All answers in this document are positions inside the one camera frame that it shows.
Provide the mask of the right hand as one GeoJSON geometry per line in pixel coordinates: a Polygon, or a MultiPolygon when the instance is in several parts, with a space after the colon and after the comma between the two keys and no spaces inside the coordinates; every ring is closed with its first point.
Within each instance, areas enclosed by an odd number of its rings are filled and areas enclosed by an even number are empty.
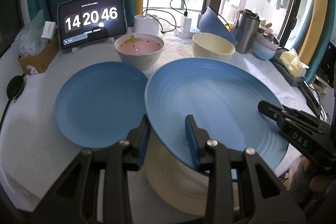
{"type": "Polygon", "coordinates": [[[318,201],[329,205],[335,203],[335,178],[319,173],[304,157],[292,176],[288,192],[302,211],[318,201]]]}

